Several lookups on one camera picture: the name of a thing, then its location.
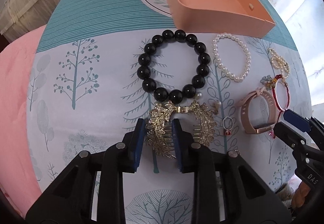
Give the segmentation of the gold rhinestone leaf hair comb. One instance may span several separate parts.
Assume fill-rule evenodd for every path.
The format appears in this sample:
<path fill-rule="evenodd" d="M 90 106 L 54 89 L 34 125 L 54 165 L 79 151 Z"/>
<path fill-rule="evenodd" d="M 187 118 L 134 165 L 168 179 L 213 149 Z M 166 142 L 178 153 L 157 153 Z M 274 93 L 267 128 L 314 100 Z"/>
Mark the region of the gold rhinestone leaf hair comb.
<path fill-rule="evenodd" d="M 215 116 L 205 104 L 194 100 L 189 106 L 176 106 L 171 101 L 166 104 L 157 103 L 149 112 L 146 125 L 147 142 L 156 155 L 175 158 L 174 143 L 171 130 L 171 118 L 174 114 L 193 114 L 199 122 L 194 129 L 195 142 L 209 146 L 213 142 L 216 128 Z"/>

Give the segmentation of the pink jewelry box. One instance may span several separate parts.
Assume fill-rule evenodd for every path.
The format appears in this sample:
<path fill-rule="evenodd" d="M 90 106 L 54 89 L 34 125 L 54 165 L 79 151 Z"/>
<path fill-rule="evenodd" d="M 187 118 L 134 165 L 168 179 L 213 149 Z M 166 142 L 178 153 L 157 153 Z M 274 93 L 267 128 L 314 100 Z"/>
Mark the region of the pink jewelry box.
<path fill-rule="evenodd" d="M 263 38 L 276 25 L 259 0 L 167 0 L 174 25 L 192 33 Z"/>

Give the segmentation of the pearl drop earring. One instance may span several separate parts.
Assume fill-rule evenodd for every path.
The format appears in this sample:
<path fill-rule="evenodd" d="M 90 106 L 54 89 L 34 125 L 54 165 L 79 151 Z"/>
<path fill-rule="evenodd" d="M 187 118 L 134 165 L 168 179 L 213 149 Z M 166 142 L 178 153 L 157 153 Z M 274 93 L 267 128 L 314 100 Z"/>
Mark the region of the pearl drop earring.
<path fill-rule="evenodd" d="M 202 100 L 204 100 L 204 96 L 203 96 L 202 92 L 197 92 L 197 93 L 195 94 L 194 99 L 197 100 L 197 101 L 202 101 Z M 222 105 L 221 101 L 219 101 L 219 100 L 209 99 L 209 100 L 208 100 L 208 105 L 210 106 L 210 109 L 211 109 L 212 113 L 213 113 L 214 115 L 218 115 L 218 113 L 219 113 L 219 109 L 220 109 L 220 107 L 221 107 L 221 105 Z"/>

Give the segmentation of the blue flower brooch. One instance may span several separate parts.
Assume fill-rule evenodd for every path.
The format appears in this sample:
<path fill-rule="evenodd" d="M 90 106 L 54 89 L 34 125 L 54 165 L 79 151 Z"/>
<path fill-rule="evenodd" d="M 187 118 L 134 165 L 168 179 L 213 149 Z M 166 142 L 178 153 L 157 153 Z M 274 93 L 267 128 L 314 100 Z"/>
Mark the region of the blue flower brooch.
<path fill-rule="evenodd" d="M 268 90 L 272 89 L 273 78 L 270 75 L 263 76 L 260 83 L 266 87 Z"/>

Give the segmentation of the tree patterned bed sheet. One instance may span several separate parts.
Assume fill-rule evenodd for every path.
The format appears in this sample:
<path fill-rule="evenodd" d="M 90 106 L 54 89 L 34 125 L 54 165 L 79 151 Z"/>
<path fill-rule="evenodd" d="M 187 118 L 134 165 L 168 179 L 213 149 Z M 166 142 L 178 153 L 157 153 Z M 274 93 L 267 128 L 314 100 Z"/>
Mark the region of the tree patterned bed sheet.
<path fill-rule="evenodd" d="M 270 133 L 248 135 L 239 119 L 237 102 L 261 87 L 263 76 L 278 73 L 270 63 L 272 47 L 290 65 L 287 79 L 290 107 L 311 114 L 304 67 L 284 22 L 268 0 L 260 0 L 276 26 L 264 39 L 236 35 L 252 57 L 241 83 L 226 77 L 211 61 L 202 92 L 204 100 L 219 100 L 212 151 L 239 150 L 242 157 L 273 190 L 294 174 L 292 150 Z M 175 31 L 166 0 L 61 0 L 38 46 L 28 87 L 27 129 L 30 155 L 44 191 L 81 151 L 97 153 L 133 131 L 138 118 L 154 108 L 152 93 L 137 76 L 138 56 L 156 34 Z M 198 55 L 187 44 L 157 50 L 151 73 L 157 87 L 181 90 L 191 83 Z M 222 120 L 231 117 L 231 136 Z M 143 146 L 138 171 L 124 175 L 126 223 L 190 223 L 193 174 L 181 174 L 175 159 L 156 155 Z"/>

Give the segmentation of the pink blanket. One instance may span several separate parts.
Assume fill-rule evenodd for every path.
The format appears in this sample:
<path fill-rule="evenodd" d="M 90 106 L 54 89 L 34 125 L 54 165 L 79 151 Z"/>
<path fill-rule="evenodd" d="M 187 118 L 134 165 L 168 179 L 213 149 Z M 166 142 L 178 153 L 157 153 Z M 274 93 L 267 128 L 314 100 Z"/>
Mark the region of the pink blanket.
<path fill-rule="evenodd" d="M 42 26 L 1 52 L 1 191 L 24 217 L 41 195 L 28 147 L 27 90 Z"/>

